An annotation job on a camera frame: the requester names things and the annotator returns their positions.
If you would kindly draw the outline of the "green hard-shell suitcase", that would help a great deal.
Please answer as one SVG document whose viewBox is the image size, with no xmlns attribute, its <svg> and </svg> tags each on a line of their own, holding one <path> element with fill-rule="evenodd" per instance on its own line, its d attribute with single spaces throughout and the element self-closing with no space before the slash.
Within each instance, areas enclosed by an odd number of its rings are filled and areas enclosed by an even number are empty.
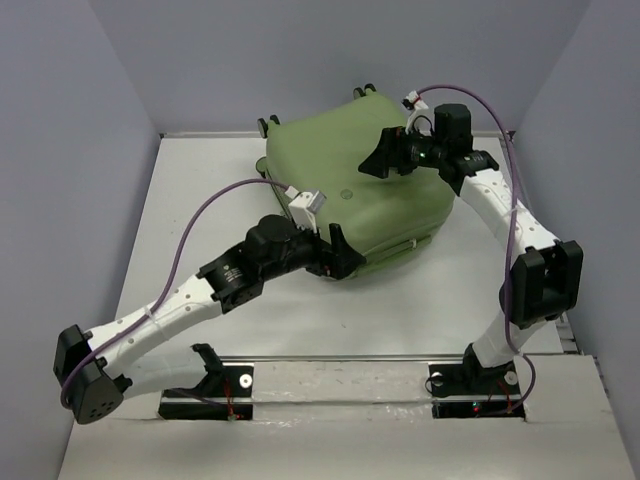
<svg viewBox="0 0 640 480">
<path fill-rule="evenodd" d="M 359 172 L 386 127 L 404 128 L 406 115 L 373 84 L 355 88 L 353 100 L 324 113 L 283 123 L 275 115 L 257 121 L 265 154 L 259 174 L 300 191 L 320 191 L 326 202 L 316 215 L 323 240 L 329 226 L 343 235 L 365 263 L 363 277 L 413 259 L 449 217 L 455 195 L 432 169 L 385 180 Z"/>
</svg>

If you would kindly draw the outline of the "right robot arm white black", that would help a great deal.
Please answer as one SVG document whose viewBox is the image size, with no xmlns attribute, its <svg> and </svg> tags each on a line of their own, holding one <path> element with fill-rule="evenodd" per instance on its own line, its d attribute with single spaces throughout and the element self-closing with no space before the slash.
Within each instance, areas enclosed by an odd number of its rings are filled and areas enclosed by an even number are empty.
<svg viewBox="0 0 640 480">
<path fill-rule="evenodd" d="M 584 252 L 576 241 L 562 241 L 542 226 L 516 195 L 498 162 L 477 150 L 471 113 L 463 104 L 434 111 L 429 134 L 412 125 L 385 127 L 373 152 L 359 165 L 364 174 L 385 179 L 390 173 L 430 168 L 481 218 L 505 252 L 500 313 L 465 350 L 442 384 L 482 392 L 502 377 L 524 344 L 544 324 L 573 309 L 578 301 Z"/>
</svg>

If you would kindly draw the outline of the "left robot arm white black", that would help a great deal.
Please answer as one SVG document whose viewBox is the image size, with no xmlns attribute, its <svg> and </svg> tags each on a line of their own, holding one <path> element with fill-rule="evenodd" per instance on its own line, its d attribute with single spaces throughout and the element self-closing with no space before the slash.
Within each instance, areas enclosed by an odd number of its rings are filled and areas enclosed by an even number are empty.
<svg viewBox="0 0 640 480">
<path fill-rule="evenodd" d="M 62 330 L 53 362 L 61 403 L 78 424 L 87 425 L 147 393 L 177 389 L 209 395 L 224 375 L 212 347 L 195 344 L 183 355 L 167 357 L 152 350 L 258 298 L 268 281 L 297 270 L 342 280 L 365 262 L 338 224 L 330 224 L 329 238 L 323 240 L 288 218 L 267 215 L 243 241 L 151 304 L 89 330 L 78 325 Z"/>
</svg>

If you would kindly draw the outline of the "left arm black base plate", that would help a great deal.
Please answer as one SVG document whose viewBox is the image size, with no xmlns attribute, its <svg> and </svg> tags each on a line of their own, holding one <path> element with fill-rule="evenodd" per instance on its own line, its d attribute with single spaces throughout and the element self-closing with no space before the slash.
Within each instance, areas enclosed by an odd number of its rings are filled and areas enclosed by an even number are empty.
<svg viewBox="0 0 640 480">
<path fill-rule="evenodd" d="M 164 390 L 158 415 L 164 420 L 250 421 L 253 386 L 253 363 L 224 363 L 220 374 L 196 387 Z"/>
</svg>

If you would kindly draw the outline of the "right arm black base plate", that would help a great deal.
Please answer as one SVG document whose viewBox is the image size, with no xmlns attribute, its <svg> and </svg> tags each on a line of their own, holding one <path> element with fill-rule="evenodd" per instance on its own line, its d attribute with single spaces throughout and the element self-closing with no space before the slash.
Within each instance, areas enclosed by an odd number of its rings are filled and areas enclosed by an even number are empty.
<svg viewBox="0 0 640 480">
<path fill-rule="evenodd" d="M 436 420 L 526 417 L 524 407 L 517 406 L 521 390 L 513 362 L 472 380 L 461 363 L 431 365 L 424 386 Z"/>
</svg>

